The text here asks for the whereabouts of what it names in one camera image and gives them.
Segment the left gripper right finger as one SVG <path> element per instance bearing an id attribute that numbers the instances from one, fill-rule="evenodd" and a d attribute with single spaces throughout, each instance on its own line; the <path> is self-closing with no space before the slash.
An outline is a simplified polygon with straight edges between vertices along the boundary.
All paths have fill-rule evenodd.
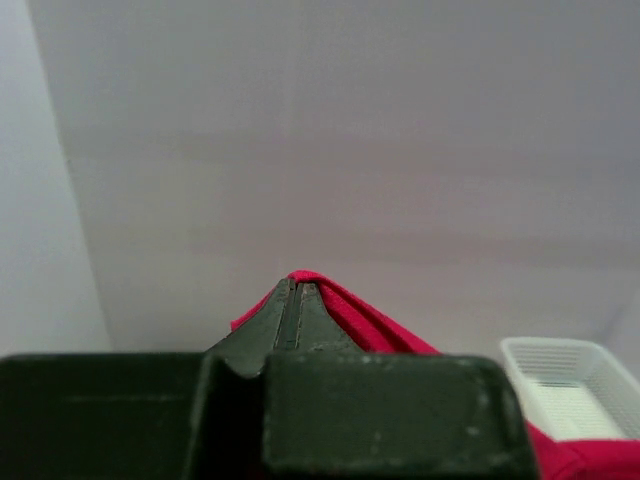
<path id="1" fill-rule="evenodd" d="M 358 345 L 331 317 L 319 286 L 300 283 L 296 349 L 305 352 L 358 352 Z"/>

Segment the white plastic basket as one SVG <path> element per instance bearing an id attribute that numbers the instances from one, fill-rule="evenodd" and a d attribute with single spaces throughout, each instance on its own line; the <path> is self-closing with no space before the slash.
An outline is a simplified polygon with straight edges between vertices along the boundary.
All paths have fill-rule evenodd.
<path id="1" fill-rule="evenodd" d="M 583 340 L 511 337 L 500 349 L 525 417 L 548 436 L 639 438 L 639 382 L 606 348 Z"/>

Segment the red t-shirt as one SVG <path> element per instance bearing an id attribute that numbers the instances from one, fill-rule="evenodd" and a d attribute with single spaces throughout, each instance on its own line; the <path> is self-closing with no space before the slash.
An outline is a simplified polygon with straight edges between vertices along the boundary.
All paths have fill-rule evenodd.
<path id="1" fill-rule="evenodd" d="M 287 275 L 295 283 L 314 283 L 329 315 L 366 351 L 419 353 L 439 351 L 328 277 L 308 270 Z M 557 441 L 527 425 L 543 479 L 637 479 L 637 440 Z"/>

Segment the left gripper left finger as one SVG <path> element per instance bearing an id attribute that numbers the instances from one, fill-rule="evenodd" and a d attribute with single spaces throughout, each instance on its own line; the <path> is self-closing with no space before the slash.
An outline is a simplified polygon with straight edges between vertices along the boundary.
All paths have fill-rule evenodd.
<path id="1" fill-rule="evenodd" d="M 241 377 L 258 376 L 266 357 L 275 348 L 295 288 L 293 280 L 281 279 L 256 306 L 233 322 L 231 332 L 206 353 L 221 359 Z"/>

